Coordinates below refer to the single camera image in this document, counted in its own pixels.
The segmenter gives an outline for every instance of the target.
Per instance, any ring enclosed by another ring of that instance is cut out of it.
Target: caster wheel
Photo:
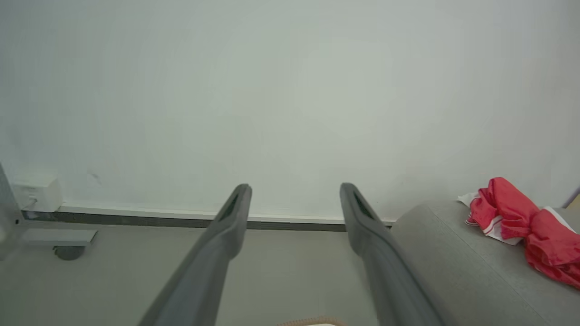
[[[55,255],[62,260],[75,260],[79,258],[83,252],[85,252],[85,247],[73,247],[73,246],[55,246]]]

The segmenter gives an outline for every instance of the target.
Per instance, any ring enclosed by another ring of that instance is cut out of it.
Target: red cloth
[[[487,188],[479,190],[481,198],[471,203],[470,222],[475,221],[482,230],[489,229],[496,216],[501,215],[502,238],[525,237],[530,233],[530,217],[540,210],[513,184],[504,178],[493,178]]]
[[[501,223],[505,239],[525,238],[525,258],[548,277],[580,289],[580,235],[538,207],[504,178],[493,178],[471,202],[470,223],[484,233]]]
[[[548,210],[532,217],[525,259],[549,278],[580,289],[580,234],[569,230]]]

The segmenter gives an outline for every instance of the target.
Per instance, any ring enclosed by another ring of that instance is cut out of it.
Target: wall outlet box
[[[53,176],[15,178],[12,190],[24,211],[54,212],[63,204],[59,181]]]

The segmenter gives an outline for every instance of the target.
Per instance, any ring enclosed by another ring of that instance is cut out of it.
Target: gray fabric sofa
[[[556,210],[577,232],[580,214]],[[459,325],[580,325],[580,290],[532,269],[524,247],[504,244],[464,223],[460,202],[426,202],[392,234]]]

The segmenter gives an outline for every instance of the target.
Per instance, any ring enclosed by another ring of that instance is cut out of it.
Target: wall trim
[[[105,205],[87,205],[65,202],[58,212],[98,215],[139,216],[143,218],[170,218],[190,220],[212,220],[218,213],[183,211],[177,209],[152,209],[135,207],[107,207]],[[394,219],[382,219],[386,226],[392,226]],[[250,214],[248,222],[273,223],[310,223],[310,224],[344,224],[342,216],[298,216],[298,215],[264,215]]]

